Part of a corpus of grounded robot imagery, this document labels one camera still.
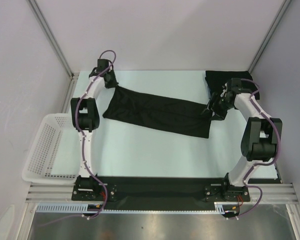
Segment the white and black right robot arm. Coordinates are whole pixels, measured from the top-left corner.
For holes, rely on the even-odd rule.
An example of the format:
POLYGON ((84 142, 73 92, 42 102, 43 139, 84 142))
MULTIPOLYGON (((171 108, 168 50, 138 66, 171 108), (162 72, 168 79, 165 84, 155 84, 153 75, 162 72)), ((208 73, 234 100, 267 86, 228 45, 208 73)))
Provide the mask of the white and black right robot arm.
POLYGON ((225 175, 220 188, 221 196, 232 201, 248 193, 251 175, 259 167, 274 165, 281 151, 283 123, 266 113, 257 102, 258 90, 245 88, 244 78, 231 78, 221 92, 212 94, 201 115, 207 120, 224 120, 230 109, 238 110, 246 121, 240 143, 241 157, 235 167, 225 175))

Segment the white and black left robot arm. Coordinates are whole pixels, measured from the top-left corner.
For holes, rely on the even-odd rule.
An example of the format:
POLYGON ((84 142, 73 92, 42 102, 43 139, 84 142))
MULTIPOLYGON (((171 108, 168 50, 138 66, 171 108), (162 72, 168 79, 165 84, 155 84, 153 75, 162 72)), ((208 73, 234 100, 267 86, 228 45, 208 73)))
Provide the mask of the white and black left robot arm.
POLYGON ((101 193, 101 183, 96 180, 97 171, 92 166, 92 143, 100 126, 96 100, 102 90, 119 85, 113 63, 100 57, 88 76, 88 86, 82 96, 73 97, 70 101, 72 124, 78 132, 81 151, 80 170, 75 186, 83 189, 83 194, 90 200, 97 199, 101 193))

